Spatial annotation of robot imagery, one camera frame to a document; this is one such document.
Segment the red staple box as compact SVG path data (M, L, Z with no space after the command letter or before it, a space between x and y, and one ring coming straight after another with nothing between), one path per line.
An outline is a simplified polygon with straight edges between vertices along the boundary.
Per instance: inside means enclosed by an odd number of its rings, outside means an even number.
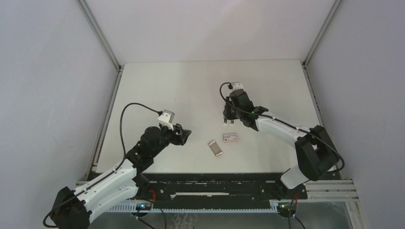
M223 141L224 141L224 143L238 142L238 135L237 134L224 134Z

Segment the cardboard staple box tray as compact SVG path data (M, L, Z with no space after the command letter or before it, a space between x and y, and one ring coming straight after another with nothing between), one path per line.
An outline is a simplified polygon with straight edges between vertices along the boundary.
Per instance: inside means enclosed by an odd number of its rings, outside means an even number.
M221 150L221 148L218 146L217 142L215 140L211 141L208 144L209 148L211 149L211 151L213 152L213 154L215 155L215 157L219 157L220 155L223 154L223 151Z

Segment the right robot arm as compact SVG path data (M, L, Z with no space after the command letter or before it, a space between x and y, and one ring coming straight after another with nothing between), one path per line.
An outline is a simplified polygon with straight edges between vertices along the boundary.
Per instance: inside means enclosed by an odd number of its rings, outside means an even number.
M328 172L340 171L339 163L345 165L324 127L295 125L278 118L267 108L254 106L243 89L234 90L222 99L226 119L240 120L244 126L270 134L295 150L297 164L278 179L276 192L279 197L289 198L299 185L317 181Z

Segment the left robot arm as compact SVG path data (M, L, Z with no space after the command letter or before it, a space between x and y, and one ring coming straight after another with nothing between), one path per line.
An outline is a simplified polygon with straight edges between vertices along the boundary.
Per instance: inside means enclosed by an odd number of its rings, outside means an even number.
M47 217L59 229L86 229L102 213L125 199L143 199L149 194L148 180L142 172L170 144L183 146L190 130L176 124L148 127L140 140L111 169L74 189L62 188Z

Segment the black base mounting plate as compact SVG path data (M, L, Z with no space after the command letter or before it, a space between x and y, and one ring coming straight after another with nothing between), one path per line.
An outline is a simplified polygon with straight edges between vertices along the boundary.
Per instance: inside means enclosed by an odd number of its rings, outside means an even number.
M145 173L135 199L159 207L264 207L266 202L308 198L304 185L279 186L281 173Z

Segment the left aluminium frame post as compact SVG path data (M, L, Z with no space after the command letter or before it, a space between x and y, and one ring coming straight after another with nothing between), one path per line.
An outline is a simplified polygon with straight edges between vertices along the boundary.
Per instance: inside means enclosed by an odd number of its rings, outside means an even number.
M102 119L102 122L101 122L101 125L99 128L99 131L98 131L98 136L96 139L94 152L90 159L88 171L86 172L86 175L85 175L85 179L88 179L88 177L90 176L90 174L93 171L93 167L97 163L99 154L101 152L102 144L105 139L108 122L111 117L114 100L117 95L117 90L118 90L118 85L119 85L120 75L121 75L121 65L119 64L119 61L118 61L116 55L114 54L113 49L111 48L106 36L104 35L99 23L97 22L97 19L96 19L95 15L93 14L88 2L86 0L78 0L76 3L79 6L80 10L82 11L90 28L92 29L93 33L95 34L101 48L104 50L105 54L109 58L110 62L113 65L113 68L114 68L114 78L113 78L114 80L113 80L113 84L112 84L112 87L111 87L111 90L109 93L106 110L103 113L103 119Z

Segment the aluminium frame post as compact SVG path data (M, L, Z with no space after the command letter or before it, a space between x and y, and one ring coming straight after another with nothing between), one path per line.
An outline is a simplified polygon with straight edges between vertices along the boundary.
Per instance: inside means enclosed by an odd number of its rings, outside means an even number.
M113 78L114 80L113 80L113 84L112 84L112 87L111 87L111 90L109 93L106 110L103 113L103 119L102 119L102 122L101 122L101 125L99 128L99 131L98 131L98 136L96 139L94 152L90 159L88 171L86 172L86 175L85 175L85 179L88 179L88 177L90 176L90 174L93 171L93 167L97 163L99 154L101 152L102 144L105 139L108 122L111 117L114 100L117 95L117 90L118 90L118 85L119 85L120 75L121 75L121 65L119 64L119 61L118 61L116 55L114 54L113 49L111 48L106 36L104 35L99 23L97 22L97 19L96 19L95 15L93 14L88 2L86 0L78 0L76 3L79 6L80 10L82 11L90 28L92 29L93 33L95 34L101 48L104 50L105 54L109 58L110 62L113 65L113 68L114 68L114 78Z
M303 73L305 75L305 79L306 79L307 86L308 86L308 89L309 89L309 92L310 92L310 95L312 98L315 112L316 112L319 124L322 126L325 126L324 118L323 118L322 110L320 107L318 95L313 86L312 78L311 78L311 75L309 72L309 64L311 63L311 60L313 59L314 55L316 54L316 51L317 51L320 43L322 42L325 34L327 33L327 30L329 29L330 25L332 24L334 18L336 17L336 15L343 3L344 3L344 0L335 0L333 2L324 22L322 23L322 25L315 37L315 40L313 41L304 60L301 62L301 67L302 67Z

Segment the right aluminium frame post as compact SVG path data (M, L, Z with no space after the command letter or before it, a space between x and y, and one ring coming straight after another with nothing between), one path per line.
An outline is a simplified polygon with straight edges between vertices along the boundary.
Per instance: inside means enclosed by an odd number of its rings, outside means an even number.
M334 18L336 17L336 15L343 3L344 3L344 0L335 0L333 2L324 22L322 23L322 25L315 37L315 40L313 41L304 60L301 62L301 67L302 67L303 73L305 75L305 79L306 79L307 86L308 86L308 89L309 89L309 92L310 92L310 95L312 98L315 112L316 112L319 124L322 126L325 126L324 118L323 118L322 110L320 107L318 95L313 86L312 78L311 78L311 75L309 72L309 64L311 63L311 60L313 59L314 55L316 54L316 51L317 51L320 43L322 42L325 34L327 33L327 30L329 29L330 25L332 24Z

